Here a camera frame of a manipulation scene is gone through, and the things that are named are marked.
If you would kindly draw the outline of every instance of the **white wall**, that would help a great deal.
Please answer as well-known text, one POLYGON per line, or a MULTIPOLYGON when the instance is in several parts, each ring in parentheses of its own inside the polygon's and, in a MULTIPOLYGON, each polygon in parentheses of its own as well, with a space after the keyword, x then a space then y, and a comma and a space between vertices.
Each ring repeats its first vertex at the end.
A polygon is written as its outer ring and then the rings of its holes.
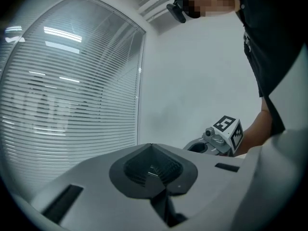
POLYGON ((183 148, 224 115, 243 128, 261 107, 235 13, 201 18, 158 38, 153 67, 144 66, 139 143, 183 148))

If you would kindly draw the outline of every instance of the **window blind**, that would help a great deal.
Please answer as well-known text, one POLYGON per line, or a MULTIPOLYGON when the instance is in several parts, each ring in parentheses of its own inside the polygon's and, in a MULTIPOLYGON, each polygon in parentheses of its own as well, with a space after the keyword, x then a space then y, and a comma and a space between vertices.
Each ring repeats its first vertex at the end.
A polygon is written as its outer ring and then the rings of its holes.
POLYGON ((23 42, 23 33, 49 7, 60 0, 26 0, 10 21, 0 41, 0 76, 6 60, 17 41, 23 42))
POLYGON ((0 133, 26 199, 83 160, 137 144, 143 37, 98 0, 63 0, 23 32, 1 79, 0 133))

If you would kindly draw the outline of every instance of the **gray panel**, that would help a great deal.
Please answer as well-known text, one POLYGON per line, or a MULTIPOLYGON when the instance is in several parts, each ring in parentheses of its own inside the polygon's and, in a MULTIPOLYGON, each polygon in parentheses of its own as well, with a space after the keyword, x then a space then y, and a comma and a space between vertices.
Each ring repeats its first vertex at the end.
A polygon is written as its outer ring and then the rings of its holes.
MULTIPOLYGON (((297 188, 308 158, 308 129, 287 131, 249 150, 246 158, 198 154, 159 145, 190 160, 198 178, 187 194, 171 197, 176 213, 188 219, 173 228, 186 230, 257 229, 273 218, 297 188), (240 167, 237 173, 216 163, 240 167)), ((128 198, 109 179, 110 166, 143 145, 101 155, 75 166, 51 182, 31 202, 42 212, 69 184, 84 190, 60 225, 81 230, 166 230, 148 200, 128 198)))
POLYGON ((60 226, 71 231, 163 230, 165 223, 156 214, 149 200, 127 198, 109 179, 109 168, 119 158, 141 148, 131 147, 86 160, 58 177, 32 201, 42 212, 68 186, 84 187, 60 226))
POLYGON ((187 194, 172 197, 172 202, 177 213, 188 218, 198 214, 222 190, 224 190, 237 173, 215 167, 217 163, 241 166, 240 158, 198 154, 177 148, 161 145, 172 153, 184 157, 194 163, 198 169, 198 178, 187 194))

